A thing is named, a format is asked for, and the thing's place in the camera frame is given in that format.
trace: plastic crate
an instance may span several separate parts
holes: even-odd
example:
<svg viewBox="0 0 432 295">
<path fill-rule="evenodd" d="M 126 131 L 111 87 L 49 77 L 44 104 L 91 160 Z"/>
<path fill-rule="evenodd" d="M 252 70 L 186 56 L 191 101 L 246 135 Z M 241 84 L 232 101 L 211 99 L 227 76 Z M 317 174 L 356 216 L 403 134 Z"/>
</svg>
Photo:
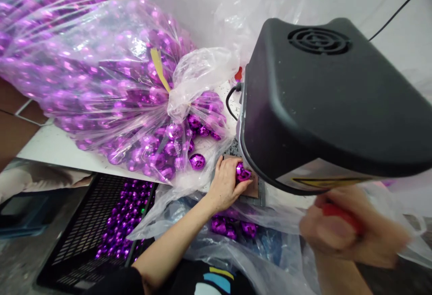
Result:
<svg viewBox="0 0 432 295">
<path fill-rule="evenodd" d="M 34 283 L 35 288 L 41 291 L 81 294 L 106 275 L 132 264 L 131 258 L 145 250 L 146 247 L 136 249 L 136 242 L 133 242 L 127 259 L 95 258 L 101 236 L 107 228 L 107 219 L 128 180 L 106 174 L 96 176 L 40 270 Z M 151 190 L 143 216 L 154 204 L 157 186 L 155 183 Z"/>
</svg>

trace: black cable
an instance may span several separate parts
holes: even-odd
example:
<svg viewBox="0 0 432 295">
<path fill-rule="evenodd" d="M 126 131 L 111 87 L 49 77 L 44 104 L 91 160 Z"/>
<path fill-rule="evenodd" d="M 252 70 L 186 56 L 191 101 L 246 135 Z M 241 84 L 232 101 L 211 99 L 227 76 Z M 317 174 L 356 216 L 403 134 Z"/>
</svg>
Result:
<svg viewBox="0 0 432 295">
<path fill-rule="evenodd" d="M 402 8 L 405 7 L 410 1 L 411 0 L 405 1 L 405 3 L 394 13 L 394 15 L 384 24 L 384 26 L 382 26 L 381 29 L 375 33 L 375 35 L 369 38 L 369 41 L 373 40 L 390 23 L 390 21 L 392 21 L 393 18 L 396 17 L 396 15 L 402 10 Z"/>
<path fill-rule="evenodd" d="M 242 84 L 239 82 L 237 83 L 236 86 L 232 87 L 231 90 L 228 92 L 226 99 L 225 99 L 225 103 L 226 103 L 226 107 L 229 111 L 229 113 L 231 114 L 232 117 L 234 117 L 235 120 L 238 120 L 238 118 L 233 114 L 233 112 L 231 111 L 231 108 L 229 106 L 229 99 L 231 97 L 231 95 L 234 93 L 234 91 L 240 91 L 242 89 Z"/>
</svg>

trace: human hand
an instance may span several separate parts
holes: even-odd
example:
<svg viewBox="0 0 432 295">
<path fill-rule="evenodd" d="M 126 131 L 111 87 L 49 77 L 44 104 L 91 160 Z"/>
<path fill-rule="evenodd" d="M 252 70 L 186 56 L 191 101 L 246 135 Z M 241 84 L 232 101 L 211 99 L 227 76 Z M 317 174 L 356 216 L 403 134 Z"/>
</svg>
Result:
<svg viewBox="0 0 432 295">
<path fill-rule="evenodd" d="M 236 167 L 242 159 L 230 158 L 223 160 L 220 156 L 216 163 L 215 177 L 210 190 L 204 199 L 214 210 L 214 214 L 229 208 L 246 190 L 252 180 L 246 180 L 235 185 Z"/>
<path fill-rule="evenodd" d="M 329 200 L 352 213 L 363 224 L 364 234 L 356 235 L 339 216 L 324 216 L 321 208 Z M 317 196 L 300 221 L 300 233 L 314 251 L 381 268 L 394 267 L 397 253 L 410 241 L 403 226 L 377 212 L 356 186 L 335 188 Z"/>
</svg>

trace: machine vent grille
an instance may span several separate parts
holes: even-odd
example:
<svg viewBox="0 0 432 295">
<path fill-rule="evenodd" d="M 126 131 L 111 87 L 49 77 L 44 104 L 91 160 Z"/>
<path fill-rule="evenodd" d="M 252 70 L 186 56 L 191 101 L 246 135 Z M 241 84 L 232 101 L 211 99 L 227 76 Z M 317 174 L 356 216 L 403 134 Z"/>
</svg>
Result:
<svg viewBox="0 0 432 295">
<path fill-rule="evenodd" d="M 324 28 L 300 28 L 288 35 L 289 43 L 308 53 L 338 55 L 346 53 L 351 41 L 345 35 Z"/>
</svg>

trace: red tool handle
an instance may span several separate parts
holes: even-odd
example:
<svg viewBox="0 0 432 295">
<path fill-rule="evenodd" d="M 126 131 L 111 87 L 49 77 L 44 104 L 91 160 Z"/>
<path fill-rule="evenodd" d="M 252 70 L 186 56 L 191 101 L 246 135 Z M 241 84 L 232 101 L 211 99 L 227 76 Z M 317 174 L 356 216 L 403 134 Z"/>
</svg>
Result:
<svg viewBox="0 0 432 295">
<path fill-rule="evenodd" d="M 332 203 L 326 203 L 322 206 L 324 216 L 339 216 L 352 226 L 357 235 L 363 235 L 365 233 L 365 227 L 360 223 L 351 213 L 343 210 Z"/>
</svg>

